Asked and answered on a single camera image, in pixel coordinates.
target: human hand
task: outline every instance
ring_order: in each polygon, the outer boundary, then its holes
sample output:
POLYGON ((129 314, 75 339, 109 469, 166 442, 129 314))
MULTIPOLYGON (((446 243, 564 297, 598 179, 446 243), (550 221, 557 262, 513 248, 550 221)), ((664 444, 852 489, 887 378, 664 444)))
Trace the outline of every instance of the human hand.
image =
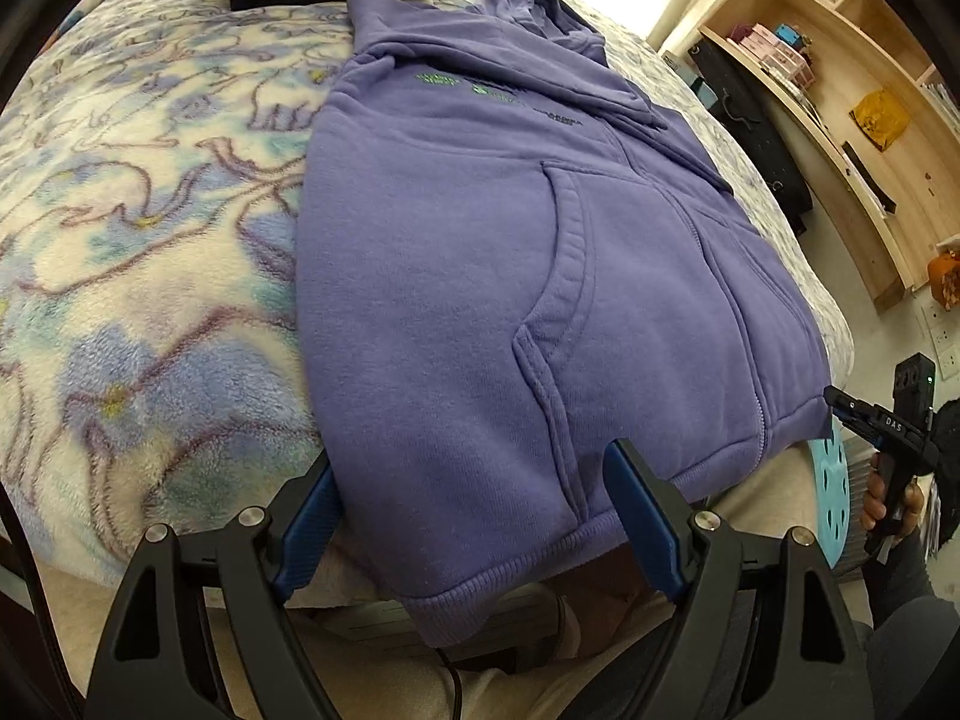
MULTIPOLYGON (((860 525, 865 531, 872 531, 877 522, 880 522, 887 515, 887 508, 883 504, 887 488, 883 483, 883 477, 877 473, 877 463, 880 455, 874 455, 870 459, 870 465, 874 470, 870 472, 867 479, 867 490, 863 493, 863 511, 860 513, 860 525)), ((906 485, 904 490, 904 526, 896 535, 896 542, 899 543, 913 533, 920 522, 920 512, 923 512, 923 490, 916 481, 906 485)))

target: bed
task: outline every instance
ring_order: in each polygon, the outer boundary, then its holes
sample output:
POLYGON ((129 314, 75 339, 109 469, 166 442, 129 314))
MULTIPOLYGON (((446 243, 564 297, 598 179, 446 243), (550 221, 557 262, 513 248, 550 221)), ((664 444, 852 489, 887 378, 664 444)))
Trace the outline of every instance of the bed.
MULTIPOLYGON (((435 0, 458 7, 474 0, 435 0)), ((568 0, 680 110, 796 279, 842 386, 850 330, 739 146, 640 39, 568 0)), ((320 451, 294 322, 313 118, 342 4, 108 0, 0 117, 0 481, 45 562, 119 581, 152 522, 218 527, 320 451)), ((384 597, 346 528, 301 605, 384 597)))

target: bookshelf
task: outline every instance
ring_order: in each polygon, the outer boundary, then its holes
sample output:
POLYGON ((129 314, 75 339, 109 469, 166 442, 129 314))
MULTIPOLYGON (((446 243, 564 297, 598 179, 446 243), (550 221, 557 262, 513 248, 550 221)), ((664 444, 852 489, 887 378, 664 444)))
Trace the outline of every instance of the bookshelf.
MULTIPOLYGON (((797 132, 784 137, 805 178, 826 209, 877 311, 925 285, 935 245, 960 233, 960 138, 956 120, 926 84, 941 82, 923 47, 883 0, 724 0, 700 31, 717 43, 769 92, 797 132), (727 40, 735 26, 780 23, 812 41, 816 81, 806 96, 820 122, 791 98, 749 52, 727 40), (910 116, 909 127, 878 151, 848 114, 877 89, 889 90, 910 116), (886 215, 848 173, 843 143, 895 201, 886 215)), ((778 128, 784 117, 777 117, 778 128)))

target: purple hoodie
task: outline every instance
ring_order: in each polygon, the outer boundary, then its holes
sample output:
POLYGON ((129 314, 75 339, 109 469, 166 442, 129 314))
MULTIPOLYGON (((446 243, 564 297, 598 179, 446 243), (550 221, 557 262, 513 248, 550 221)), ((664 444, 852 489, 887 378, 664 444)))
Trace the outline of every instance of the purple hoodie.
POLYGON ((688 499, 829 433, 797 285, 689 126, 558 0, 349 0, 299 338, 346 516, 426 642, 625 541, 630 437, 688 499))

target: black cable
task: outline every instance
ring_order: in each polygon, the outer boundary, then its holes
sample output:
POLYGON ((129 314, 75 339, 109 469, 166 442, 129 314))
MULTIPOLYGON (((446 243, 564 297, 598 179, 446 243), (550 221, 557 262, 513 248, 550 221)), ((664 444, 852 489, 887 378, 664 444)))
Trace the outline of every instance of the black cable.
POLYGON ((461 720, 464 711, 464 685, 460 682, 460 672, 453 667, 450 658, 448 658, 446 653, 440 650, 440 648, 437 649, 437 655, 440 656, 440 660, 443 661, 446 670, 450 672, 450 677, 453 678, 452 720, 461 720))
POLYGON ((64 662, 64 653, 59 648, 59 640, 56 639, 54 621, 50 616, 47 597, 43 592, 43 584, 40 581, 40 571, 37 570, 34 554, 30 549, 30 542, 27 541, 27 535, 23 532, 23 526, 16 515, 16 509, 13 509, 13 501, 7 495, 6 488, 2 484, 0 484, 0 522, 3 523, 10 543, 13 545, 13 552, 20 561, 23 581, 27 584, 27 591, 30 593, 30 603, 34 607, 34 616, 37 618, 37 627, 40 629, 40 637, 43 640, 47 661, 49 661, 50 668, 53 670, 61 694, 64 696, 64 705, 70 713, 70 720, 83 720, 79 693, 77 693, 72 680, 70 680, 70 674, 64 662))

